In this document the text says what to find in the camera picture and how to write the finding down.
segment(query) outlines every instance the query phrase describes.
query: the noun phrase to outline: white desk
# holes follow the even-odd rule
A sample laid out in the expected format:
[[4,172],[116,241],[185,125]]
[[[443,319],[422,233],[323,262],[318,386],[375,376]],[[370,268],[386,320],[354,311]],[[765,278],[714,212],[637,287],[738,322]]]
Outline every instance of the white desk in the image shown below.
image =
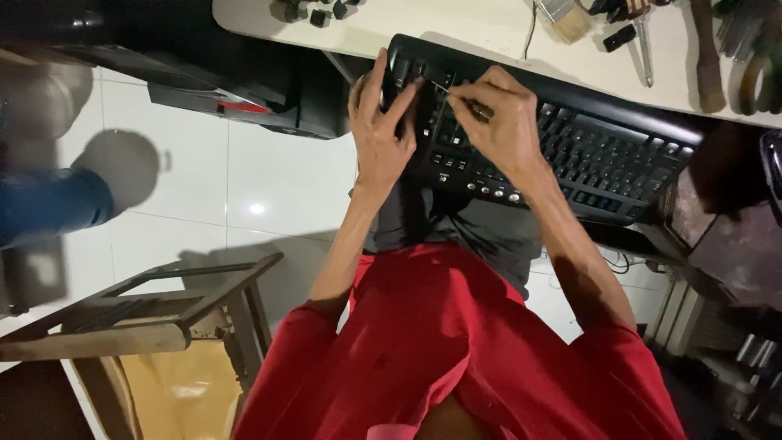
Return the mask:
[[[375,58],[394,34],[407,34],[624,99],[700,113],[694,68],[698,43],[689,0],[656,8],[649,16],[655,71],[652,88],[641,84],[643,69],[637,39],[613,53],[604,53],[602,39],[627,22],[597,25],[581,41],[565,45],[552,38],[539,14],[529,59],[522,62],[532,18],[529,0],[364,1],[358,7],[348,6],[346,19],[330,19],[322,29],[311,25],[309,19],[284,23],[275,18],[271,10],[284,8],[275,0],[214,0],[213,14],[223,28],[237,34],[367,58]],[[321,2],[307,3],[310,12],[331,7]],[[746,117],[731,110],[732,106],[737,108],[733,104],[736,87],[728,83],[740,80],[743,68],[722,59],[722,73],[724,90],[732,92],[730,103],[712,116],[782,128],[782,115],[758,113]]]

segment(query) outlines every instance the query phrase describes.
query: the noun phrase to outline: screwdriver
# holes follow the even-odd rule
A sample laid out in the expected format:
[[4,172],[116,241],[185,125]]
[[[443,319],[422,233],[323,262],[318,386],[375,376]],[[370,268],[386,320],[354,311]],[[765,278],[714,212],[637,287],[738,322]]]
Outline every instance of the screwdriver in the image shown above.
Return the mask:
[[[445,93],[450,94],[448,89],[444,88],[442,85],[439,85],[434,81],[432,81],[432,84],[442,89]],[[467,105],[467,107],[470,108],[470,111],[472,112],[472,116],[475,116],[475,119],[477,119],[478,121],[481,121],[482,123],[485,124],[489,122],[492,117],[494,117],[494,110],[491,110],[489,107],[484,106],[478,101],[474,99],[464,99],[464,98],[461,98],[461,100]]]

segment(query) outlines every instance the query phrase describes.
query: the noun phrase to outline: black keyboard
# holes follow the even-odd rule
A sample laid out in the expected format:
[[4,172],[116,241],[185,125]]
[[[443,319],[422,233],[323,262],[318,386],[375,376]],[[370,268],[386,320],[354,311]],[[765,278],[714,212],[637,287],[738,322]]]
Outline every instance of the black keyboard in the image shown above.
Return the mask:
[[[493,63],[396,35],[383,84],[386,102],[419,76],[445,87],[474,81]],[[629,225],[675,181],[703,140],[693,117],[631,103],[578,85],[504,68],[538,97],[540,151],[576,216]],[[427,81],[416,121],[418,149],[406,173],[438,189],[527,207],[521,193],[456,122],[445,92]]]

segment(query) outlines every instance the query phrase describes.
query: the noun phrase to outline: person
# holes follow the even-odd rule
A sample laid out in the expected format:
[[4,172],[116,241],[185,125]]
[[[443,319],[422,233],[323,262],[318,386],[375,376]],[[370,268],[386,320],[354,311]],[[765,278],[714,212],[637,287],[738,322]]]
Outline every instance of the person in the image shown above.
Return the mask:
[[[536,216],[583,329],[571,344],[493,269],[529,272],[529,261],[496,252],[513,247],[480,252],[448,238],[436,223],[453,217],[455,202],[412,197],[400,209],[416,194],[403,171],[416,147],[421,80],[381,112],[386,61],[381,49],[350,93],[359,175],[342,226],[309,299],[279,326],[232,437],[686,438],[627,296],[540,153],[535,95],[491,67],[475,83],[452,87],[447,101],[470,142]],[[462,99],[487,105],[493,118],[477,121]],[[376,215],[378,251],[364,253]],[[350,317],[337,333],[349,299]]]

